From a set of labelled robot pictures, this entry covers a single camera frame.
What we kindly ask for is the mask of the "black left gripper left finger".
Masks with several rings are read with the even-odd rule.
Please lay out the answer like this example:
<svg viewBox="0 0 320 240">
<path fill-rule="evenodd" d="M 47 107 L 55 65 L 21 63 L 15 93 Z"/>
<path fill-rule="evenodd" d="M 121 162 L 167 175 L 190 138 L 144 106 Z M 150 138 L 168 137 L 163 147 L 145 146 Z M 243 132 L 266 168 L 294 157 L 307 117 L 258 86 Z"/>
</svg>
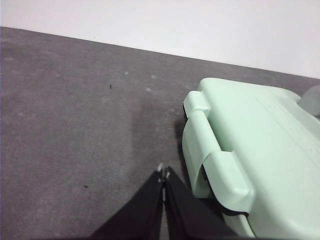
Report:
<svg viewBox="0 0 320 240">
<path fill-rule="evenodd" d="M 158 240 L 163 213 L 163 164 L 134 196 L 90 237 L 94 240 Z"/>
</svg>

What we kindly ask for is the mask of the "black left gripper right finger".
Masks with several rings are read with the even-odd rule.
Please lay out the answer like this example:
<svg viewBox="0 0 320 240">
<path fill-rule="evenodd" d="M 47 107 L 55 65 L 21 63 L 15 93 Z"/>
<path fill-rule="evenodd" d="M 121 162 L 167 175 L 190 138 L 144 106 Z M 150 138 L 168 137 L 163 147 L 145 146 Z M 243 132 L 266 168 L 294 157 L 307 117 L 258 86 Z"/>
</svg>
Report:
<svg viewBox="0 0 320 240">
<path fill-rule="evenodd" d="M 236 240 L 238 235 L 194 197 L 168 166 L 164 175 L 165 210 L 171 240 Z"/>
</svg>

